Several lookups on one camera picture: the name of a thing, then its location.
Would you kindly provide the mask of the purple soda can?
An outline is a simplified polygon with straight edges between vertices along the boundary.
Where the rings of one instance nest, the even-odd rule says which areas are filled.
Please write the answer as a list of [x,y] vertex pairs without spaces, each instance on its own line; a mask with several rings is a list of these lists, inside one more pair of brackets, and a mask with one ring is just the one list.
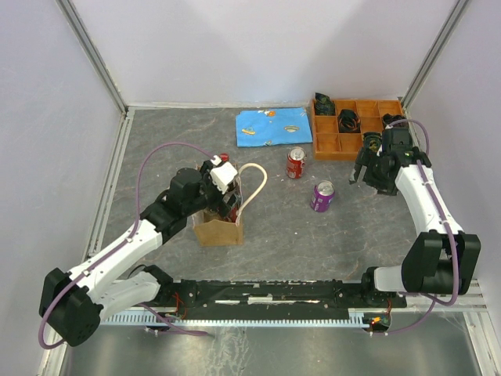
[[335,195],[332,182],[323,180],[314,186],[310,207],[315,212],[326,212]]

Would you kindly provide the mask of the brown canvas bag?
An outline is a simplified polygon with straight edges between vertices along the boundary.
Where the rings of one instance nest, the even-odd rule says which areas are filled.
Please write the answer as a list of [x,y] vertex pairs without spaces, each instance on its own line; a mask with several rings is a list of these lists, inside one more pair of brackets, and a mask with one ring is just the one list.
[[221,218],[219,214],[204,209],[193,215],[193,230],[196,238],[203,247],[230,246],[243,244],[243,212],[253,199],[262,191],[268,180],[267,171],[259,164],[247,163],[238,169],[237,178],[241,178],[243,193],[242,173],[255,168],[262,174],[262,181],[256,190],[247,198],[243,196],[243,203],[238,208],[239,215],[236,223],[227,218]]

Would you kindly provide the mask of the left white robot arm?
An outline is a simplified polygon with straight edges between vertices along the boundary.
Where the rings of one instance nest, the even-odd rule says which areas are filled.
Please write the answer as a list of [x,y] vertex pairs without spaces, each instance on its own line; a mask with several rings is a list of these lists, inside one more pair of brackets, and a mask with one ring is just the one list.
[[169,187],[112,244],[67,272],[55,268],[47,274],[39,306],[41,324],[77,346],[115,313],[139,303],[171,302],[174,281],[158,266],[147,266],[127,280],[117,278],[183,230],[191,215],[221,209],[238,176],[229,162],[214,166],[205,161],[198,169],[178,170]]

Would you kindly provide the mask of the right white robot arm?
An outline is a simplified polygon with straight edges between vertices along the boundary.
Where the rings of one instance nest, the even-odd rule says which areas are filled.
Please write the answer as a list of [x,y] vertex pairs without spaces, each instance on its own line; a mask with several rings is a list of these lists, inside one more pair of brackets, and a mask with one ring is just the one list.
[[408,206],[416,239],[400,266],[373,267],[359,287],[368,306],[378,306],[388,292],[423,295],[453,305],[467,293],[481,250],[475,234],[453,218],[434,181],[427,152],[413,143],[406,128],[387,128],[362,137],[350,182],[362,180],[379,194],[400,193]]

